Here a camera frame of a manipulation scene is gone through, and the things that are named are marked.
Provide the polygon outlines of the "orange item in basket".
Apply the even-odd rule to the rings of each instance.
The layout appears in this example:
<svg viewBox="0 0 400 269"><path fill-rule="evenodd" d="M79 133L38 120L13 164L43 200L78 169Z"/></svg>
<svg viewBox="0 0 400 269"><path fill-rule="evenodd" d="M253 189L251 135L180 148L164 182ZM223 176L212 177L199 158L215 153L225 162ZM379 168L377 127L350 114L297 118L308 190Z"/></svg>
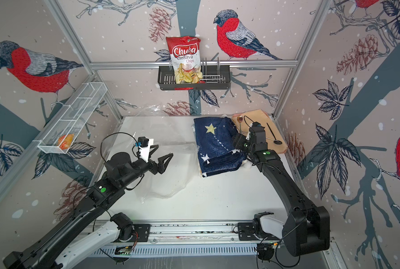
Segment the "orange item in basket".
<svg viewBox="0 0 400 269"><path fill-rule="evenodd" d="M57 140L57 146L61 150L65 151L68 150L74 140L74 134L66 134L58 138Z"/></svg>

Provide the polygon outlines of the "rainbow metallic spoon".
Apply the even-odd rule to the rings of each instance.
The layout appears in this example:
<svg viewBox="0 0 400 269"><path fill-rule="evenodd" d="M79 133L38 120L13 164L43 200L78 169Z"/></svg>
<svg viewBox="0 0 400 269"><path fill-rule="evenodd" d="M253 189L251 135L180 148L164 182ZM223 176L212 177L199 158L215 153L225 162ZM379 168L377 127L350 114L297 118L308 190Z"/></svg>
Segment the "rainbow metallic spoon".
<svg viewBox="0 0 400 269"><path fill-rule="evenodd" d="M238 117L237 117L237 121L238 121L238 123L239 123L239 132L240 133L242 133L243 132L243 129L242 129L242 122L243 122L243 116L242 115L238 115Z"/></svg>

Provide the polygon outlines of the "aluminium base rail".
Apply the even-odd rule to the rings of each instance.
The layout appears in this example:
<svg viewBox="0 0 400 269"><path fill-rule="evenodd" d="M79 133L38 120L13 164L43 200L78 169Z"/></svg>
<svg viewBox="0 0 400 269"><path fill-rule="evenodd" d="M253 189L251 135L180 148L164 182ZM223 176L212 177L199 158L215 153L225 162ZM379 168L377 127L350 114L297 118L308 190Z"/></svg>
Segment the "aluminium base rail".
<svg viewBox="0 0 400 269"><path fill-rule="evenodd" d="M137 220L135 225L147 224L148 244L219 244L257 243L251 220Z"/></svg>

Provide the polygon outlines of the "navy blue star blanket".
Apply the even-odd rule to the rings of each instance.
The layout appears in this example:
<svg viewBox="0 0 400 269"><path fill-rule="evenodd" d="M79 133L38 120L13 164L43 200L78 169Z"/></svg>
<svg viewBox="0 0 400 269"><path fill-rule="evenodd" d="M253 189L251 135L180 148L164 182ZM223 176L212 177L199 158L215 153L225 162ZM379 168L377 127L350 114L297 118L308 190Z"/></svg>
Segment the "navy blue star blanket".
<svg viewBox="0 0 400 269"><path fill-rule="evenodd" d="M236 171L246 160L246 154L232 144L239 132L230 118L195 118L194 130L202 177Z"/></svg>

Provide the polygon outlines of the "black spoon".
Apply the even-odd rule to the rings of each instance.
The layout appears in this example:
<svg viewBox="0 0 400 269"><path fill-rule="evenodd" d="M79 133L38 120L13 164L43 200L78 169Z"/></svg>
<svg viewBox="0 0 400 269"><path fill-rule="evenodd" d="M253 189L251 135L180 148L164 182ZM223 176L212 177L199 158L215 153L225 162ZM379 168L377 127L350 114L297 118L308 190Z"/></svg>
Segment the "black spoon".
<svg viewBox="0 0 400 269"><path fill-rule="evenodd" d="M272 129L271 129L271 127L270 127L270 125L268 123L267 123L267 127L268 127L270 133L273 136L273 138L271 139L273 141L273 143L276 144L276 145L282 145L283 142L277 139L277 137L275 136L274 132L272 131Z"/></svg>

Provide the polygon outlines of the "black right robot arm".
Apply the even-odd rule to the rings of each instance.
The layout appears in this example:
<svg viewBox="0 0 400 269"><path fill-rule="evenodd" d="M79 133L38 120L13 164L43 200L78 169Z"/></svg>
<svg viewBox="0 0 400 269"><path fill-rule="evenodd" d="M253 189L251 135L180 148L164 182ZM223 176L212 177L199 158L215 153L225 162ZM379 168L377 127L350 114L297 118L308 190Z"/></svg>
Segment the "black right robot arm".
<svg viewBox="0 0 400 269"><path fill-rule="evenodd" d="M285 221L278 220L273 213L255 214L254 234L259 239L278 238L294 257L328 250L330 214L307 198L289 176L278 153L268 148L265 128L253 122L246 136L241 133L234 136L233 145L246 153L268 179L287 212Z"/></svg>

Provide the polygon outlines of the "red cassava chips bag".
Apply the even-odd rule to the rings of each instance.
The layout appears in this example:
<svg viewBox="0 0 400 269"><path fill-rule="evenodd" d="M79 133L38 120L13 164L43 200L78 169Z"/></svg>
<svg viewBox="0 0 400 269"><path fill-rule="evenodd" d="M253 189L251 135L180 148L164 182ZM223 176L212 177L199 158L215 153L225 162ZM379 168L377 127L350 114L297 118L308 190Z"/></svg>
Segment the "red cassava chips bag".
<svg viewBox="0 0 400 269"><path fill-rule="evenodd" d="M166 37L176 84L197 84L203 78L197 37Z"/></svg>

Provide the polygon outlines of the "dark grey wall rack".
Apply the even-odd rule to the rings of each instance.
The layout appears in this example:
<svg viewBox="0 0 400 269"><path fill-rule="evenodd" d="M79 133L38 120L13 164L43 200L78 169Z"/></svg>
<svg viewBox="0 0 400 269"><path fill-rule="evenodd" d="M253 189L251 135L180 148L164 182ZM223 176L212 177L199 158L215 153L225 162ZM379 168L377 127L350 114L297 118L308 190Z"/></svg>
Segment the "dark grey wall rack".
<svg viewBox="0 0 400 269"><path fill-rule="evenodd" d="M182 65L159 66L158 84L161 90L227 90L230 88L230 66L202 60L198 68L184 69Z"/></svg>

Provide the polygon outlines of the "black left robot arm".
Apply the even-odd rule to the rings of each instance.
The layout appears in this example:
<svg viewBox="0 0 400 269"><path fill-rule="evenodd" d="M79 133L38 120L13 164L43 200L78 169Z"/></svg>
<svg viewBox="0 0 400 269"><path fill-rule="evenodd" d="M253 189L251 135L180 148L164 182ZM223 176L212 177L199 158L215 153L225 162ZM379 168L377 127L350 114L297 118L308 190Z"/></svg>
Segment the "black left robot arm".
<svg viewBox="0 0 400 269"><path fill-rule="evenodd" d="M169 153L153 161L147 153L145 159L132 161L127 152L118 152L105 162L106 172L85 196L74 206L72 212L39 241L22 252L11 252L4 260L7 269L63 269L63 258L71 255L67 247L95 219L112 207L128 189L148 171L163 174L173 154Z"/></svg>

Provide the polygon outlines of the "clear plastic vacuum bag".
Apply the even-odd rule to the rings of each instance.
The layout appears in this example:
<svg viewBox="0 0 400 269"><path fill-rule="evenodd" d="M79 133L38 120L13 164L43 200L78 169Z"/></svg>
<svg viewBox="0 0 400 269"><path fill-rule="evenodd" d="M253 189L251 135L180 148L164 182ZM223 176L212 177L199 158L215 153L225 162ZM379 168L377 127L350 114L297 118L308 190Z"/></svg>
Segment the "clear plastic vacuum bag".
<svg viewBox="0 0 400 269"><path fill-rule="evenodd" d="M193 119L171 116L163 106L145 106L136 115L126 117L119 133L109 138L113 142L109 155L125 152L136 161L135 141L149 139L150 154L158 172L147 172L143 179L129 185L140 203L151 199L169 199L182 191L198 175L197 146Z"/></svg>

